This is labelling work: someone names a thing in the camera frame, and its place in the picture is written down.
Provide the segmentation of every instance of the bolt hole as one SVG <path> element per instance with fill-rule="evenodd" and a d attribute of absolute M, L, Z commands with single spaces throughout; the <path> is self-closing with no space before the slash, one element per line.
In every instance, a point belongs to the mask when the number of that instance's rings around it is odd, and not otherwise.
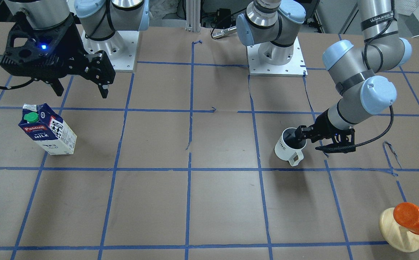
<path fill-rule="evenodd" d="M 21 50 L 18 55 L 22 58 L 28 58 L 31 55 L 31 51 L 29 49 Z"/>

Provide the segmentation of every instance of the aluminum frame post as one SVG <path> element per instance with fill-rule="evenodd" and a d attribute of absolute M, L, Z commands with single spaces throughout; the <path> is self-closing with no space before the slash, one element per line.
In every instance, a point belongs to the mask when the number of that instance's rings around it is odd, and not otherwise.
<path fill-rule="evenodd" d="M 200 0 L 186 0 L 187 24 L 185 29 L 200 33 Z"/>

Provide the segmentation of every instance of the wooden toy base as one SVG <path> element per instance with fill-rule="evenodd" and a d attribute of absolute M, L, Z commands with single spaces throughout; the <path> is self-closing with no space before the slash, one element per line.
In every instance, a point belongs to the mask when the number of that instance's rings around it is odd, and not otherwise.
<path fill-rule="evenodd" d="M 394 248 L 411 253 L 419 250 L 419 235 L 399 225 L 393 217 L 394 208 L 383 211 L 380 215 L 380 231 L 384 239 Z"/>

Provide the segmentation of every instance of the blue tape grid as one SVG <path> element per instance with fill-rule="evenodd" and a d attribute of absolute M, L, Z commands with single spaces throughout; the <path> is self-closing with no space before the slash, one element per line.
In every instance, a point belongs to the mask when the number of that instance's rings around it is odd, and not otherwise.
<path fill-rule="evenodd" d="M 311 109 L 312 118 L 314 119 L 314 122 L 315 122 L 316 117 L 315 117 L 315 114 L 314 114 L 314 109 L 312 108 L 312 104 L 311 104 L 311 101 L 309 99 L 309 94 L 307 93 L 306 73 L 304 73 L 304 75 L 302 76 L 302 81 L 304 83 L 304 91 L 306 92 L 307 102 L 309 103 L 309 107 Z M 324 163 L 325 163 L 325 169 L 327 170 L 327 173 L 328 173 L 328 179 L 330 181 L 330 186 L 332 188 L 333 197 L 335 199 L 335 204 L 336 204 L 336 209 L 338 211 L 338 216 L 340 217 L 341 229 L 343 229 L 343 236 L 345 238 L 345 244 L 346 244 L 346 248 L 348 250 L 349 259 L 353 260 L 354 259 L 353 258 L 353 252 L 351 251 L 351 247 L 349 245 L 349 239 L 348 239 L 348 235 L 347 235 L 347 232 L 346 232 L 345 221 L 343 220 L 343 214 L 341 213 L 340 202 L 338 201 L 338 196 L 336 194 L 336 189 L 335 189 L 335 184 L 333 183 L 332 173 L 330 171 L 330 167 L 328 166 L 328 161 L 324 160 Z"/>
<path fill-rule="evenodd" d="M 267 217 L 267 205 L 266 205 L 266 197 L 264 193 L 264 181 L 263 181 L 263 171 L 261 168 L 261 155 L 259 152 L 259 141 L 258 141 L 258 129 L 256 127 L 256 114 L 254 113 L 254 102 L 251 96 L 251 89 L 250 89 L 250 76 L 248 75 L 248 88 L 250 93 L 250 104 L 251 104 L 251 118 L 253 120 L 253 130 L 254 130 L 254 143 L 256 145 L 256 156 L 258 160 L 258 173 L 259 173 L 259 185 L 261 187 L 261 200 L 263 203 L 263 213 L 264 213 L 264 224 L 266 227 L 266 237 L 267 237 L 267 247 L 269 249 L 269 260 L 274 259 L 274 255 L 272 253 L 272 241 L 271 235 L 269 234 L 269 218 Z"/>
<path fill-rule="evenodd" d="M 66 97 L 68 96 L 68 93 L 70 91 L 71 83 L 73 82 L 73 77 L 74 76 L 71 76 L 69 85 L 66 88 L 64 100 L 62 101 L 62 104 L 61 104 L 59 112 L 58 112 L 59 115 L 61 115 L 63 110 L 64 110 Z M 33 190 L 31 191 L 30 200 L 28 201 L 28 206 L 26 207 L 25 215 L 23 216 L 23 221 L 22 221 L 22 224 L 20 226 L 20 231 L 18 232 L 17 240 L 15 241 L 15 246 L 12 250 L 12 255 L 11 255 L 11 258 L 10 258 L 11 260 L 14 260 L 15 255 L 17 254 L 18 246 L 20 244 L 20 240 L 21 240 L 22 235 L 23 235 L 23 230 L 25 229 L 25 225 L 26 225 L 26 221 L 28 219 L 28 215 L 30 214 L 31 205 L 33 205 L 33 199 L 34 199 L 34 196 L 36 194 L 36 189 L 38 188 L 39 180 L 41 179 L 41 173 L 43 172 L 43 167 L 44 167 L 44 163 L 46 163 L 47 155 L 48 155 L 48 153 L 45 152 L 44 156 L 43 156 L 43 159 L 41 161 L 41 165 L 39 166 L 38 174 L 37 174 L 36 179 L 35 179 L 35 184 L 33 185 Z"/>
<path fill-rule="evenodd" d="M 119 161 L 119 158 L 120 158 L 122 139 L 124 137 L 124 128 L 126 127 L 126 120 L 127 120 L 127 117 L 128 117 L 127 108 L 129 106 L 129 102 L 130 102 L 130 99 L 131 99 L 131 92 L 132 92 L 133 83 L 134 83 L 134 73 L 131 74 L 131 80 L 130 80 L 129 91 L 128 91 L 128 98 L 126 100 L 126 105 L 124 107 L 123 126 L 122 126 L 122 130 L 121 130 L 121 137 L 120 137 L 120 140 L 118 142 L 117 155 L 115 157 L 115 164 L 113 166 L 112 184 L 110 186 L 110 193 L 109 193 L 109 196 L 108 196 L 108 203 L 107 203 L 107 212 L 105 213 L 104 227 L 102 229 L 102 237 L 100 239 L 100 249 L 99 249 L 99 254 L 98 254 L 98 257 L 97 257 L 98 260 L 102 259 L 103 247 L 104 247 L 104 243 L 105 243 L 105 236 L 107 235 L 108 218 L 110 216 L 110 209 L 112 207 L 113 189 L 115 188 L 115 180 L 116 180 L 116 176 L 117 176 L 118 161 Z"/>
<path fill-rule="evenodd" d="M 138 63 L 142 63 L 142 64 L 170 64 L 170 65 L 191 65 L 192 66 L 192 80 L 191 80 L 191 84 L 193 85 L 193 67 L 194 66 L 237 66 L 237 67 L 247 67 L 247 65 L 240 65 L 240 64 L 232 64 L 232 65 L 224 65 L 224 64 L 195 64 L 193 62 L 193 58 L 192 58 L 192 63 L 185 63 L 185 62 L 156 62 L 156 61 L 138 61 Z M 325 70 L 323 68 L 307 68 L 310 70 Z M 386 73 L 402 73 L 407 81 L 407 83 L 409 84 L 409 87 L 414 95 L 414 97 L 416 98 L 418 104 L 419 104 L 419 99 L 416 96 L 411 84 L 409 83 L 409 80 L 407 79 L 406 75 L 407 74 L 419 74 L 419 72 L 414 72 L 414 71 L 404 71 L 401 67 L 400 67 L 401 71 L 386 71 Z M 252 118 L 253 118 L 253 123 L 254 123 L 254 136 L 255 136 L 255 143 L 256 143 L 256 148 L 257 148 L 257 156 L 258 156 L 258 168 L 192 168 L 191 167 L 191 153 L 189 153 L 189 164 L 188 164 L 188 168 L 118 168 L 117 167 L 117 163 L 118 163 L 118 159 L 119 159 L 119 154 L 120 154 L 120 150 L 121 150 L 121 143 L 122 143 L 122 137 L 124 134 L 124 127 L 125 127 L 125 123 L 126 123 L 126 117 L 127 117 L 127 112 L 128 111 L 142 111 L 142 112 L 189 112 L 189 113 L 193 113 L 193 112 L 198 112 L 198 113 L 212 113 L 214 112 L 216 109 L 213 108 L 213 110 L 193 110 L 193 102 L 191 100 L 191 108 L 190 110 L 154 110 L 154 109 L 129 109 L 128 108 L 128 103 L 130 101 L 130 94 L 131 94 L 131 90 L 132 90 L 132 81 L 134 78 L 134 74 L 132 74 L 132 78 L 131 78 L 131 84 L 130 84 L 130 91 L 128 94 L 128 99 L 127 99 L 127 104 L 126 107 L 124 109 L 122 108 L 64 108 L 64 104 L 66 101 L 66 98 L 68 96 L 68 92 L 71 86 L 71 83 L 73 81 L 73 77 L 70 79 L 70 83 L 69 86 L 67 88 L 66 94 L 64 96 L 64 100 L 61 104 L 61 107 L 59 108 L 55 108 L 55 109 L 60 109 L 59 110 L 59 114 L 61 114 L 61 112 L 63 110 L 95 110 L 95 111 L 124 111 L 124 125 L 123 125 L 123 129 L 122 129 L 122 135 L 120 138 L 120 141 L 118 143 L 118 149 L 117 149 L 117 156 L 115 159 L 115 166 L 114 168 L 47 168 L 44 167 L 44 163 L 46 161 L 47 158 L 47 153 L 44 154 L 43 156 L 43 160 L 41 161 L 41 165 L 40 167 L 0 167 L 1 169 L 8 169 L 8 170 L 38 170 L 38 175 L 36 177 L 35 180 L 35 184 L 33 186 L 33 191 L 31 193 L 31 197 L 30 200 L 28 202 L 28 207 L 26 210 L 26 214 L 23 218 L 22 221 L 22 225 L 18 234 L 18 238 L 17 241 L 15 243 L 14 247 L 0 247 L 0 251 L 12 251 L 12 257 L 11 260 L 14 259 L 15 254 L 17 251 L 25 251 L 25 250 L 98 250 L 99 251 L 99 257 L 98 259 L 101 259 L 102 256 L 102 251 L 103 250 L 151 250 L 151 249 L 185 249 L 186 251 L 186 257 L 185 259 L 188 259 L 188 250 L 189 249 L 194 249 L 194 248 L 243 248 L 243 247 L 267 247 L 269 248 L 269 257 L 272 260 L 272 248 L 273 247 L 325 247 L 325 246 L 346 246 L 348 248 L 348 252 L 350 255 L 350 259 L 353 258 L 352 256 L 352 252 L 350 250 L 350 246 L 359 246 L 359 245 L 384 245 L 387 244 L 387 242 L 385 241 L 376 241 L 376 242 L 350 242 L 347 239 L 347 233 L 345 230 L 345 225 L 344 225 L 344 221 L 343 221 L 343 217 L 341 214 L 341 209 L 340 209 L 340 205 L 339 205 L 339 201 L 338 201 L 338 197 L 336 195 L 336 190 L 334 187 L 334 183 L 333 183 L 333 179 L 332 179 L 332 175 L 331 175 L 331 171 L 381 171 L 381 172 L 386 172 L 389 174 L 395 174 L 395 176 L 397 176 L 396 173 L 394 173 L 393 171 L 399 171 L 399 172 L 419 172 L 419 169 L 394 169 L 391 166 L 391 163 L 389 161 L 388 158 L 388 153 L 386 152 L 385 149 L 385 155 L 386 158 L 388 160 L 388 164 L 389 164 L 389 170 L 388 169 L 378 169 L 378 168 L 369 168 L 369 169 L 364 169 L 364 168 L 330 168 L 328 166 L 328 162 L 327 160 L 324 160 L 325 163 L 325 168 L 261 168 L 261 164 L 260 164 L 260 158 L 259 158 L 259 143 L 258 143 L 258 137 L 257 137 L 257 128 L 256 128 L 256 119 L 255 119 L 255 114 L 262 114 L 262 113 L 278 113 L 278 114 L 311 114 L 314 119 L 315 119 L 315 115 L 320 114 L 320 112 L 314 112 L 311 106 L 311 112 L 271 112 L 271 111 L 255 111 L 254 110 L 254 102 L 250 96 L 250 102 L 251 102 L 251 111 L 239 111 L 239 113 L 251 113 L 252 114 Z M 0 93 L 0 100 L 3 97 L 4 91 L 2 91 Z M 20 107 L 0 107 L 0 109 L 21 109 Z M 380 114 L 380 116 L 389 116 L 389 114 Z M 405 117 L 419 117 L 419 115 L 415 114 L 415 115 L 411 115 L 411 114 L 396 114 L 395 116 L 405 116 Z M 189 132 L 189 138 L 191 140 L 191 128 L 190 128 L 190 132 Z M 26 224 L 26 220 L 28 218 L 28 214 L 29 211 L 31 209 L 31 205 L 34 199 L 34 195 L 36 193 L 36 189 L 38 186 L 38 182 L 41 176 L 41 172 L 43 170 L 60 170 L 60 171 L 112 171 L 114 172 L 113 176 L 112 176 L 112 184 L 111 184 L 111 190 L 110 190 L 110 195 L 109 195 L 109 201 L 108 201 L 108 206 L 107 206 L 107 212 L 105 214 L 105 221 L 104 221 L 104 229 L 102 232 L 102 239 L 101 239 L 101 244 L 99 246 L 85 246 L 85 247 L 69 247 L 69 246 L 46 246 L 46 247 L 21 247 L 19 246 L 20 243 L 20 239 L 23 235 L 23 230 L 25 228 L 25 224 Z M 113 194 L 113 189 L 114 189 L 114 184 L 115 184 L 115 175 L 116 172 L 118 171 L 169 171 L 169 170 L 173 170 L 173 171 L 188 171 L 188 191 L 187 191 L 187 213 L 186 213 L 186 239 L 185 239 L 185 245 L 159 245 L 159 246 L 148 246 L 148 245 L 144 245 L 144 246 L 105 246 L 104 245 L 104 239 L 105 239 L 105 234 L 107 232 L 107 224 L 108 224 L 108 216 L 109 216 L 109 210 L 111 207 L 111 202 L 112 202 L 112 194 Z M 258 171 L 259 172 L 259 177 L 260 177 L 260 185 L 261 185 L 261 193 L 262 193 L 262 199 L 263 199 L 263 210 L 264 210 L 264 217 L 265 217 L 265 225 L 266 225 L 266 235 L 268 238 L 268 243 L 267 244 L 251 244 L 251 245 L 245 245 L 245 244 L 229 244 L 229 245 L 189 245 L 189 232 L 190 232 L 190 190 L 191 190 L 191 171 Z M 343 233 L 345 236 L 345 240 L 346 242 L 332 242 L 332 243 L 271 243 L 270 240 L 270 236 L 269 236 L 269 223 L 268 223 L 268 219 L 267 219 L 267 210 L 266 210 L 266 205 L 265 205 L 265 196 L 264 196 L 264 184 L 263 184 L 263 178 L 262 178 L 262 171 L 327 171 L 327 173 L 329 174 L 329 179 L 330 179 L 330 184 L 332 186 L 332 191 L 335 197 L 335 202 L 337 204 L 337 209 L 338 209 L 338 214 L 340 215 L 340 221 L 342 224 L 342 228 L 343 228 Z M 401 184 L 399 183 L 399 181 L 396 181 L 399 191 L 401 192 L 401 196 L 403 198 L 404 201 L 406 201 L 405 195 L 403 193 Z"/>

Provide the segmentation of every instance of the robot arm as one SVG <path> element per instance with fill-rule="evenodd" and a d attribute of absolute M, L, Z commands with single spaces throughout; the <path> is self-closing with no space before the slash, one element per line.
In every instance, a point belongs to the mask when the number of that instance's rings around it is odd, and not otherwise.
<path fill-rule="evenodd" d="M 254 0 L 237 17 L 241 43 L 259 46 L 259 57 L 272 65 L 287 64 L 306 11 L 294 0 Z"/>
<path fill-rule="evenodd" d="M 64 92 L 58 79 L 68 74 L 80 75 L 98 86 L 102 98 L 107 97 L 108 85 L 115 79 L 112 64 L 105 51 L 88 54 L 84 50 L 65 0 L 5 3 L 17 23 L 9 32 L 4 55 L 0 56 L 3 69 L 14 76 L 31 77 L 29 82 L 44 81 L 57 96 Z M 23 46 L 16 46 L 18 38 L 26 39 Z"/>
<path fill-rule="evenodd" d="M 76 14 L 86 38 L 104 41 L 116 31 L 148 29 L 148 0 L 76 0 Z"/>
<path fill-rule="evenodd" d="M 411 46 L 405 39 L 398 38 L 397 24 L 392 22 L 393 1 L 358 0 L 358 5 L 363 20 L 365 47 L 358 49 L 350 41 L 343 40 L 330 46 L 322 57 L 336 90 L 343 97 L 319 115 L 313 125 L 298 127 L 289 143 L 305 139 L 315 143 L 332 138 L 332 144 L 316 149 L 329 153 L 353 152 L 355 147 L 369 143 L 354 144 L 354 125 L 387 107 L 393 114 L 396 88 L 385 77 L 375 73 L 404 64 L 411 56 Z"/>

